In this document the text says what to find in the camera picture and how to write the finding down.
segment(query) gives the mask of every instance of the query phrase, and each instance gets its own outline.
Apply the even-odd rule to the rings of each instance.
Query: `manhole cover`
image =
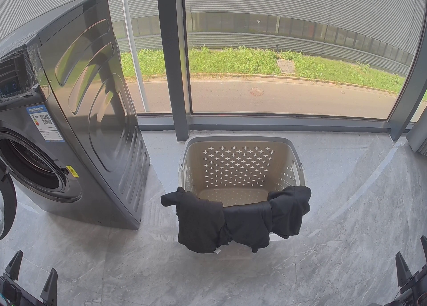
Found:
[[[253,96],[261,96],[262,94],[264,94],[264,91],[261,88],[256,88],[253,87],[249,90],[249,92],[253,95]]]

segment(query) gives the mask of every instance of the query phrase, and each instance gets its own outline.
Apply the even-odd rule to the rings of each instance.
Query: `front-loading washing machine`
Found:
[[[108,0],[69,2],[0,42],[0,158],[45,211],[139,227],[149,155]]]

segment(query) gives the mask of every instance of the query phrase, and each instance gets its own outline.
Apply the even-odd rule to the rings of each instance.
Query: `gray tile floor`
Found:
[[[24,251],[18,282],[40,295],[50,268],[58,305],[368,305],[398,291],[395,254],[412,271],[425,259],[427,158],[386,134],[274,133],[289,138],[312,189],[301,233],[272,237],[257,254],[231,243],[196,254],[177,243],[174,191],[184,149],[173,132],[146,132],[151,168],[138,231],[45,213],[18,191],[17,219],[0,266]]]

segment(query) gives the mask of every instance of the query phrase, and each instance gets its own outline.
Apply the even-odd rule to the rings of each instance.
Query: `asphalt road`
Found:
[[[137,83],[128,83],[138,112],[143,112]],[[144,83],[150,112],[170,112],[166,81]],[[262,90],[261,96],[252,95],[252,88]],[[396,96],[387,92],[360,87],[284,80],[248,81],[205,79],[191,81],[194,112],[262,112],[315,114],[344,117],[386,119]],[[422,103],[417,117],[424,110]]]

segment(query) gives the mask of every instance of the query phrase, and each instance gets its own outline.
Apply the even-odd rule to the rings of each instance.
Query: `green grass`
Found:
[[[208,47],[189,50],[191,73],[197,74],[280,74],[277,58],[292,60],[296,76],[308,79],[350,83],[388,90],[398,93],[404,78],[397,74],[371,68],[366,63],[347,63],[321,57],[306,56],[300,52],[256,48],[224,48],[210,50]],[[131,54],[121,54],[125,77],[134,77],[135,71]],[[166,73],[163,50],[140,50],[138,59],[143,76],[164,75]]]
[[[403,77],[371,68],[366,63],[347,63],[321,57],[305,56],[299,52],[281,52],[282,59],[293,60],[296,74],[308,79],[321,79],[337,83],[350,83],[398,93]]]

